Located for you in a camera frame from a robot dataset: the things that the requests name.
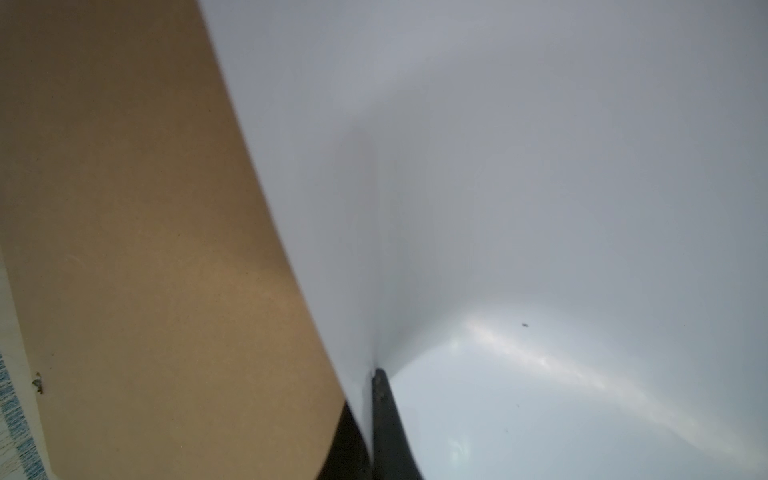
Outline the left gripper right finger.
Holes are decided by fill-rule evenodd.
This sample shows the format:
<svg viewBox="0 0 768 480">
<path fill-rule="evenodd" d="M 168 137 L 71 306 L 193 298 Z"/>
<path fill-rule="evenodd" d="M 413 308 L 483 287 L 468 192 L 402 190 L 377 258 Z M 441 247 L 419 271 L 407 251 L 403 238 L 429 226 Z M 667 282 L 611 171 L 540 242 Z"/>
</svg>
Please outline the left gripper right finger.
<svg viewBox="0 0 768 480">
<path fill-rule="evenodd" d="M 372 379 L 373 465 L 376 480 L 422 480 L 386 372 Z"/>
</svg>

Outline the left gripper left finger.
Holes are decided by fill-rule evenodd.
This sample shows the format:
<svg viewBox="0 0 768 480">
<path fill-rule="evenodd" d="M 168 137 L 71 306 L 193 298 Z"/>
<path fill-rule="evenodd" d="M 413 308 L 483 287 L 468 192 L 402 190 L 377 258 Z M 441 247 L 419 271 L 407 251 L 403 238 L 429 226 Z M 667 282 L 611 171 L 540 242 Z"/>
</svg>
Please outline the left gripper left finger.
<svg viewBox="0 0 768 480">
<path fill-rule="evenodd" d="M 371 480 L 368 450 L 347 403 L 344 404 L 317 480 Z"/>
</svg>

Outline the brown cardboard backing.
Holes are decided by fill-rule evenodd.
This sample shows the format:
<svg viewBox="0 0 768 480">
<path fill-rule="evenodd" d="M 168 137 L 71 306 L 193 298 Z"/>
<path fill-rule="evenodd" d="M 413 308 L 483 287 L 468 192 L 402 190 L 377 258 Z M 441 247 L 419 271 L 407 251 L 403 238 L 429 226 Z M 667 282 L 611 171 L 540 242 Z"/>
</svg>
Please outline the brown cardboard backing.
<svg viewBox="0 0 768 480">
<path fill-rule="evenodd" d="M 312 479 L 343 396 L 193 1 L 1 5 L 1 245 L 62 479 Z"/>
</svg>

